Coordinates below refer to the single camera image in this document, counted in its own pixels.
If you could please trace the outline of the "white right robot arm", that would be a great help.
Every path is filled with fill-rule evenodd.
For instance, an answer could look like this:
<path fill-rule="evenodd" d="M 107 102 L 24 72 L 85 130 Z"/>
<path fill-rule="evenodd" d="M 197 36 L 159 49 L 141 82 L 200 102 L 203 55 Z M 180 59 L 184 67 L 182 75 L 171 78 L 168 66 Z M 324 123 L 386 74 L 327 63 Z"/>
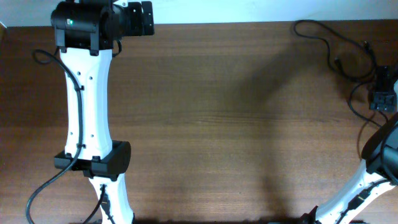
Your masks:
<path fill-rule="evenodd" d="M 397 113 L 397 65 L 378 66 L 369 109 Z M 353 223 L 354 218 L 373 200 L 397 187 L 397 115 L 369 138 L 361 152 L 354 176 L 329 201 L 303 214 L 297 223 Z"/>

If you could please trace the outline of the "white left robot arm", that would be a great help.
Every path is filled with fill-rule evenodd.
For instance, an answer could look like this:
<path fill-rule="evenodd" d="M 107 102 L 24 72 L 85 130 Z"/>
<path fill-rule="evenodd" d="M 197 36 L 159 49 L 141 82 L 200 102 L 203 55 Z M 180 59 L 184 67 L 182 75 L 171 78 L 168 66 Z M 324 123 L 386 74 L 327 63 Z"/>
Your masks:
<path fill-rule="evenodd" d="M 123 37 L 154 34 L 149 1 L 62 1 L 51 15 L 67 79 L 68 137 L 55 167 L 82 171 L 100 202 L 103 223 L 132 223 L 125 173 L 131 145 L 111 139 L 108 74 Z"/>

